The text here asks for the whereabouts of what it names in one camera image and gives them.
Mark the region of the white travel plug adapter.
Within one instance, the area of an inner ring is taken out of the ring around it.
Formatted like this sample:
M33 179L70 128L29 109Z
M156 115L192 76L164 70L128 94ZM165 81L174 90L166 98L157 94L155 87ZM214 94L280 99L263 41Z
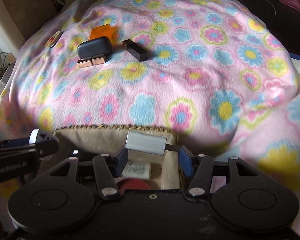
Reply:
M150 180L151 178L151 164L136 161L128 161L122 171L122 178L132 178L141 180Z

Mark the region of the red round lid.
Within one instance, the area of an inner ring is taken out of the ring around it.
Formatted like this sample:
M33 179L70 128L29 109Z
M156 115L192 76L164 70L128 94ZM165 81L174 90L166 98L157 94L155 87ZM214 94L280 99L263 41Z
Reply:
M117 187L120 193L124 193L126 190L150 190L151 187L141 179L127 178L117 182Z

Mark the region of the white charger plug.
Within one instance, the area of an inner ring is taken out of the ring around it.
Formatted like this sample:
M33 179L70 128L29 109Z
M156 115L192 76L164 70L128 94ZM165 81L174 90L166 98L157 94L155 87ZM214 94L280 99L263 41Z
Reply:
M167 143L167 138L137 131L127 133L125 148L153 155L164 155L166 151L179 152L180 147Z

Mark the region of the dark blue glasses case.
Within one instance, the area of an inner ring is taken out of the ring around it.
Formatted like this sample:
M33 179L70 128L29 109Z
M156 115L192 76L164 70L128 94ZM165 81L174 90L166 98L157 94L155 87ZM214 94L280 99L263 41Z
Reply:
M109 55L112 53L112 44L108 37L102 36L78 45L77 53L81 59L95 55Z

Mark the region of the orange translucent plastic box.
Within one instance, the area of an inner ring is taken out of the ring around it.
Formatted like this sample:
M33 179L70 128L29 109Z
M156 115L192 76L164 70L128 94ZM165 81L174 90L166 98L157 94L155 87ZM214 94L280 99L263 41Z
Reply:
M117 43L118 29L117 27L111 27L110 24L94 27L91 30L89 40L93 40L99 37L107 37L110 39L111 44Z

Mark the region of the woven basket with fabric liner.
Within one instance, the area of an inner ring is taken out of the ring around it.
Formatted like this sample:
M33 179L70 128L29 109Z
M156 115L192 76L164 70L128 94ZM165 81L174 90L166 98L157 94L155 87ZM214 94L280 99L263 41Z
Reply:
M114 155L126 142L129 131L165 137L168 144L176 145L177 135L166 128L142 126L70 126L62 127L54 135L59 139L59 151L47 162L53 167L70 156L71 150ZM151 163L152 174L149 181L153 189L179 189L180 175L177 152L165 151L163 156L129 152L130 161Z

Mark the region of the black lipstick tube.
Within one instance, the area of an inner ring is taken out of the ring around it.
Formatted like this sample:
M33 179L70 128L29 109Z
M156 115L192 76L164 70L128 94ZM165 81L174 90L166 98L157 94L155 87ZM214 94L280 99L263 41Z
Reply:
M135 57L139 62L148 60L148 53L145 49L139 46L137 43L132 40L122 41L123 45L133 57Z

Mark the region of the pink floral fleece blanket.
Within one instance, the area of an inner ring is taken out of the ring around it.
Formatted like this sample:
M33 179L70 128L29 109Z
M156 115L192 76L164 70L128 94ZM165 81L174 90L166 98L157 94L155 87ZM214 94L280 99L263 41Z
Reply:
M78 68L78 45L105 24L118 29L106 63ZM0 139L79 125L169 129L194 153L242 158L300 202L300 76L237 0L75 0L44 24L0 96ZM293 228L300 235L300 211Z

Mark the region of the round wooden badge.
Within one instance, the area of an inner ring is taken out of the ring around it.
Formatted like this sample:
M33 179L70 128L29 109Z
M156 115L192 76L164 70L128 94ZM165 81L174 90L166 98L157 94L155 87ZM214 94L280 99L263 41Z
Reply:
M45 48L52 48L59 40L60 36L61 36L62 32L61 31L57 31L55 32L46 42L45 44Z

